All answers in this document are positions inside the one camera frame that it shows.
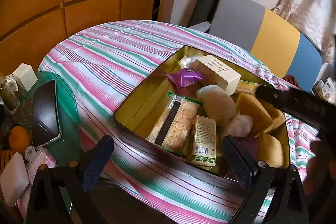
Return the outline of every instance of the metal bolt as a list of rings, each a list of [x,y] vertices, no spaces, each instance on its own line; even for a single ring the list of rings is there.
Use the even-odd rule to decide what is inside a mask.
[[[265,163],[263,160],[258,161],[258,165],[261,168],[265,168],[267,166],[267,163]]]
[[[76,167],[76,166],[78,165],[78,161],[76,161],[76,160],[72,160],[72,161],[70,161],[70,162],[68,163],[68,165],[69,165],[70,167]]]
[[[293,164],[291,164],[291,165],[289,166],[289,168],[290,168],[290,170],[292,170],[292,171],[296,171],[296,166],[293,165]]]
[[[47,167],[47,165],[46,164],[41,164],[40,166],[39,166],[39,170],[44,170],[45,168]]]

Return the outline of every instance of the smartphone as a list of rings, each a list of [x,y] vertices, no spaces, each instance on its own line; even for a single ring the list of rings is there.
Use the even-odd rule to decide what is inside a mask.
[[[62,136],[59,126],[56,82],[51,80],[40,86],[33,95],[33,146],[37,149]]]

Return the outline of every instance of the orange fruit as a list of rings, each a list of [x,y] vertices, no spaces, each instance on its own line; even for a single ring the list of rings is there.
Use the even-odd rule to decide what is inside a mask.
[[[30,136],[23,127],[17,126],[10,131],[9,145],[14,152],[19,152],[23,155],[30,144]]]

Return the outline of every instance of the striped tablecloth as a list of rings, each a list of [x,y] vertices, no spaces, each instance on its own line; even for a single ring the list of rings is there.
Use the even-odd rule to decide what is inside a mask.
[[[104,172],[120,187],[178,223],[227,223],[242,198],[135,151],[120,141],[112,118],[130,92],[184,45],[225,58],[277,89],[290,86],[238,46],[206,33],[154,21],[111,22],[83,30],[53,48],[39,70],[55,72],[71,86],[84,150],[92,148],[104,134],[114,137],[115,151]],[[286,125],[291,163],[304,179],[306,164],[313,156],[309,144],[317,132],[287,114]],[[270,198],[266,198],[256,222],[262,221],[269,204]]]

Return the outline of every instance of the sheer curtain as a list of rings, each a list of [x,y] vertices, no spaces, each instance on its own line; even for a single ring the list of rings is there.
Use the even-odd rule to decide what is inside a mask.
[[[274,12],[315,45],[324,63],[335,62],[335,0],[281,0]]]

